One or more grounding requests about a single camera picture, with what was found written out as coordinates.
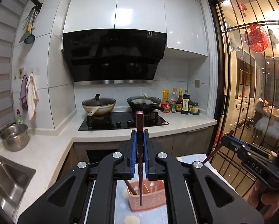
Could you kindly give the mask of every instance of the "window blind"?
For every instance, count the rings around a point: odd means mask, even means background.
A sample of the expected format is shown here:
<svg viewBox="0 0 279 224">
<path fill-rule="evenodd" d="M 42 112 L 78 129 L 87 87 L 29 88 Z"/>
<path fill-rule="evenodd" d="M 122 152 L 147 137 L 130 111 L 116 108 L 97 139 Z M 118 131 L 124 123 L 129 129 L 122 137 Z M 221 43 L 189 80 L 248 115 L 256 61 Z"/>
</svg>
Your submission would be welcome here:
<svg viewBox="0 0 279 224">
<path fill-rule="evenodd" d="M 0 3 L 0 131 L 15 122 L 10 95 L 10 58 L 15 31 L 28 0 L 2 0 Z"/>
</svg>

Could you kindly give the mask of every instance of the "wok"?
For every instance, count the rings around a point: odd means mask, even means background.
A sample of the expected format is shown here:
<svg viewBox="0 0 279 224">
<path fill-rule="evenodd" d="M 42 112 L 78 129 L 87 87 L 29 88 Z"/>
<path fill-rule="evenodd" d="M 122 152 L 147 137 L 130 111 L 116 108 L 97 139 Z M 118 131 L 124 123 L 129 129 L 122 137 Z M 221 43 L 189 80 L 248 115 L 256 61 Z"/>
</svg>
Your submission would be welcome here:
<svg viewBox="0 0 279 224">
<path fill-rule="evenodd" d="M 89 116 L 103 115 L 109 113 L 115 106 L 116 100 L 112 98 L 100 98 L 100 94 L 96 94 L 95 98 L 85 100 L 82 106 Z"/>
<path fill-rule="evenodd" d="M 155 109 L 161 111 L 168 111 L 168 109 L 159 106 L 161 100 L 155 97 L 146 98 L 144 96 L 135 96 L 135 97 L 128 98 L 127 102 L 130 108 L 132 108 L 135 111 L 151 112 Z"/>
</svg>

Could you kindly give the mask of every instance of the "black range hood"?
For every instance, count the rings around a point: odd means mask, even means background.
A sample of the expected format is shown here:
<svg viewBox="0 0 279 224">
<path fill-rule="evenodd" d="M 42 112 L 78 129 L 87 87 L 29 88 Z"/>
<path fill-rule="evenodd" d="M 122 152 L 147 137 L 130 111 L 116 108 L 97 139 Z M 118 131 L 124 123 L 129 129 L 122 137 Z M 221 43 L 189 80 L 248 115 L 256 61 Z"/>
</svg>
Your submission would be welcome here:
<svg viewBox="0 0 279 224">
<path fill-rule="evenodd" d="M 80 84 L 152 82 L 166 36 L 137 29 L 75 31 L 63 34 L 63 53 Z"/>
</svg>

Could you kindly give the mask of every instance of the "black glass cooktop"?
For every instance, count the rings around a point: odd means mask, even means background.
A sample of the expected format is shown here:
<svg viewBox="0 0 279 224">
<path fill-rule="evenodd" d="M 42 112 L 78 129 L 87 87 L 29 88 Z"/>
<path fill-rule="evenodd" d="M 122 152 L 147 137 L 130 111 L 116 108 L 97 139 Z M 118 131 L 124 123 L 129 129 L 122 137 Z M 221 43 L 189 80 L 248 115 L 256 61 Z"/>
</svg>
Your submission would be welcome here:
<svg viewBox="0 0 279 224">
<path fill-rule="evenodd" d="M 136 128 L 135 111 L 113 112 L 101 116 L 86 116 L 78 130 L 115 130 Z M 168 125 L 157 112 L 144 114 L 144 127 Z"/>
</svg>

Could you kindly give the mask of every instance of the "stainless steel sink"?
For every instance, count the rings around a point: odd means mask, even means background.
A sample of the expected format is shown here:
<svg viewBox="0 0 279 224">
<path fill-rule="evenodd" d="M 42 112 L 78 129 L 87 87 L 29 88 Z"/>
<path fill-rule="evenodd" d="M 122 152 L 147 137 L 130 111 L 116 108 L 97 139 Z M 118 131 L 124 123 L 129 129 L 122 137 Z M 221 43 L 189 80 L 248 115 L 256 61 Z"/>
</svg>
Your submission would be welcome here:
<svg viewBox="0 0 279 224">
<path fill-rule="evenodd" d="M 36 170 L 0 156 L 0 206 L 15 220 L 22 196 Z"/>
</svg>

